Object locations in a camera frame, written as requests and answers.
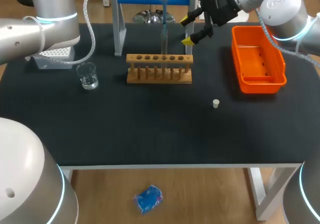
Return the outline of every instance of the glowing blue ring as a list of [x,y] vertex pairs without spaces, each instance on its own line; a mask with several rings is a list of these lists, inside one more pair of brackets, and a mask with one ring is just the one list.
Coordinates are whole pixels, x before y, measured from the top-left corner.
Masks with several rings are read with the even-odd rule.
[[50,21],[43,21],[43,20],[39,20],[40,23],[52,23]]
[[300,35],[302,34],[305,34],[305,33],[308,33],[311,25],[310,25],[310,21],[311,21],[311,16],[308,17],[307,21],[306,21],[306,25],[305,27],[303,28],[303,30],[301,30],[300,33],[296,34],[295,36],[291,37],[291,38],[277,38],[277,37],[274,37],[272,36],[273,38],[275,38],[276,40],[279,40],[279,41],[288,41],[288,40],[292,40],[292,39],[295,39],[297,37],[299,37]]
[[66,16],[66,17],[61,17],[61,18],[41,18],[41,17],[37,17],[37,19],[40,20],[40,21],[54,22],[54,21],[68,20],[68,19],[76,17],[77,15],[78,15],[77,13],[74,13],[72,15],[69,15],[69,16]]
[[315,212],[315,210],[312,208],[311,204],[309,203],[309,201],[308,201],[308,199],[307,199],[307,197],[306,197],[306,195],[305,195],[304,189],[303,189],[303,187],[302,187],[302,178],[301,178],[301,176],[302,176],[302,168],[303,168],[303,167],[304,167],[304,163],[303,163],[302,166],[301,166],[300,175],[299,175],[299,184],[300,184],[301,194],[302,194],[302,197],[303,197],[303,199],[304,199],[304,201],[305,201],[305,204],[308,206],[308,208],[310,209],[310,211],[312,212],[312,214],[315,216],[315,218],[317,218],[318,221],[320,222],[320,217],[319,217],[319,215],[318,215],[318,214]]
[[60,197],[60,201],[58,203],[58,206],[56,207],[56,210],[55,212],[53,213],[52,217],[50,218],[50,220],[46,223],[46,224],[50,224],[53,222],[53,220],[55,219],[61,205],[62,205],[62,201],[64,199],[64,195],[65,195],[65,177],[64,177],[64,174],[61,170],[61,168],[58,166],[59,170],[60,170],[60,173],[61,173],[61,177],[62,177],[62,193],[61,193],[61,197]]

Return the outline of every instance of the wooden test tube rack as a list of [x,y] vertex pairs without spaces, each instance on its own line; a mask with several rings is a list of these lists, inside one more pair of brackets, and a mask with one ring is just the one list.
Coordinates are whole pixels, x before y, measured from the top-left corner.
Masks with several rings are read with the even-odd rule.
[[[126,62],[130,63],[126,79],[127,83],[192,83],[190,65],[194,63],[193,55],[127,54]],[[149,66],[142,68],[142,65],[148,63],[154,64],[154,68],[149,68]],[[170,68],[170,65],[173,64],[181,64],[181,67]]]

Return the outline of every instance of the black tabletop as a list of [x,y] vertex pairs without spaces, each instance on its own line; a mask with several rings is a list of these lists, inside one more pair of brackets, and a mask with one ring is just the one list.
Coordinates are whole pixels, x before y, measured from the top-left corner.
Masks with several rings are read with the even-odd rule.
[[[320,140],[315,68],[284,55],[284,88],[242,94],[232,26],[215,28],[194,48],[192,85],[133,85],[126,84],[126,54],[160,53],[161,26],[127,24],[123,57],[114,57],[112,25],[94,24],[96,90],[82,89],[75,69],[38,70],[16,60],[0,82],[0,116],[31,128],[62,166],[303,162]],[[80,30],[76,58],[91,45],[87,28]],[[168,32],[168,53],[183,54],[184,29],[174,24]]]

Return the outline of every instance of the chair base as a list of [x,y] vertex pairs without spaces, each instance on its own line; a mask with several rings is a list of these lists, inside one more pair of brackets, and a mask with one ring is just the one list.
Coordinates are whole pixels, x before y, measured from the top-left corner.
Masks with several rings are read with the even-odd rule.
[[[150,9],[141,11],[137,13],[132,22],[133,23],[162,23],[164,17],[164,12],[160,9],[157,9],[155,12],[151,12]],[[170,13],[166,13],[166,22],[175,23],[176,20]]]

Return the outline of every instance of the table frame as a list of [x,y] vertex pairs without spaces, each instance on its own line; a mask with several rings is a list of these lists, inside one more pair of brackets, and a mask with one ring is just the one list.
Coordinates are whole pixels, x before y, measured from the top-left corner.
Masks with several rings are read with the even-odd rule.
[[[71,181],[73,170],[97,169],[166,169],[166,168],[247,168],[252,189],[255,216],[258,221],[267,221],[282,204],[283,193],[291,176],[301,164],[161,164],[161,165],[104,165],[63,166],[62,171]],[[266,188],[260,168],[274,168]]]

